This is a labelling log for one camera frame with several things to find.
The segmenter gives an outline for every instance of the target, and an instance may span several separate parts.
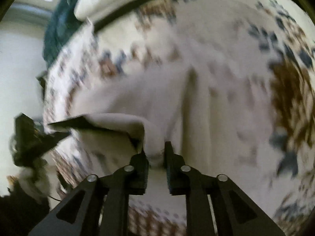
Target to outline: white wall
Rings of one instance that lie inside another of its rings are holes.
[[[0,195],[7,175],[16,175],[8,148],[14,117],[23,112],[40,117],[42,103],[36,76],[46,69],[42,58],[44,28],[29,23],[0,22]]]

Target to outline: wire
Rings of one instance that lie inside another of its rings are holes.
[[[60,199],[55,199],[54,197],[51,197],[50,195],[49,195],[49,197],[56,200],[56,201],[61,201]]]

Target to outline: wall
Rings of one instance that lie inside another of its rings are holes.
[[[42,102],[35,77],[44,71],[44,28],[4,18],[0,22],[0,195],[7,193],[7,175],[16,175],[8,148],[14,117],[23,112],[40,117]]]

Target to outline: triangular cutout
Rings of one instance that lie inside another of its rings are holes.
[[[57,213],[56,217],[60,220],[66,221],[70,224],[74,224],[81,203],[83,201],[85,191],[78,192],[69,202]]]
[[[243,224],[249,220],[257,218],[256,213],[235,191],[229,191],[229,195],[232,201],[235,218],[238,223]]]

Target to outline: silver screw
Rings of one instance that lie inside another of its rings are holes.
[[[127,166],[125,166],[124,170],[125,170],[126,172],[131,172],[131,171],[134,170],[134,167],[133,167],[132,165],[127,165]]]
[[[218,175],[218,180],[221,181],[221,182],[225,182],[227,181],[229,178],[227,177],[227,175],[224,175],[224,174],[220,174]]]
[[[187,166],[187,165],[184,165],[184,166],[181,167],[181,170],[184,171],[184,172],[188,172],[188,171],[190,171],[190,167]]]
[[[89,175],[88,176],[88,181],[89,182],[94,182],[97,180],[97,175]]]

